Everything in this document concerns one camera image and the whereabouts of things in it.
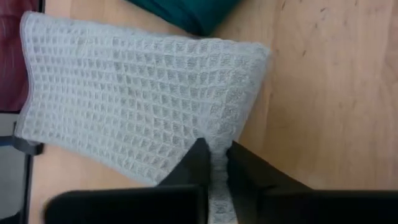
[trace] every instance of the gray floor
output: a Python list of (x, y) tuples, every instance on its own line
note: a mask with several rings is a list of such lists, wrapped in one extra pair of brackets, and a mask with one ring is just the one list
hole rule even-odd
[[(0, 114), (0, 136), (10, 135), (16, 115)], [(0, 219), (15, 214), (22, 205), (24, 154), (0, 147)]]

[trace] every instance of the dark red fabric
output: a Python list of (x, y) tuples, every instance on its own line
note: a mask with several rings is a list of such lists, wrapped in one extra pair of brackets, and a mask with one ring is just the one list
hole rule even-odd
[(18, 111), (27, 98), (28, 79), (19, 24), (39, 0), (0, 0), (0, 111)]

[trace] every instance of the gray towel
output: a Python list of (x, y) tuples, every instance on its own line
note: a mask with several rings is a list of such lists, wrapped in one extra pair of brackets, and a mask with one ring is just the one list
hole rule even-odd
[(16, 136), (152, 185), (204, 137), (213, 164), (209, 221), (236, 221), (224, 152), (259, 91), (268, 49), (33, 12), (21, 35), (30, 87)]

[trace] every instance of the teal fabric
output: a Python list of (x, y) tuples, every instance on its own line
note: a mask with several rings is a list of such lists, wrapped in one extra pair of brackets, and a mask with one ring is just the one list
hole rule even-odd
[(208, 36), (240, 0), (127, 0), (185, 31)]

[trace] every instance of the wooden surface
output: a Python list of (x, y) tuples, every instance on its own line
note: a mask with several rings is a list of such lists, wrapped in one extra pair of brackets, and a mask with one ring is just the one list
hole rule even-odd
[[(185, 34), (122, 0), (46, 0), (46, 13)], [(398, 189), (398, 2), (243, 0), (215, 36), (270, 46), (240, 142), (318, 189)], [(30, 222), (70, 189), (135, 187), (54, 146), (35, 159)]]

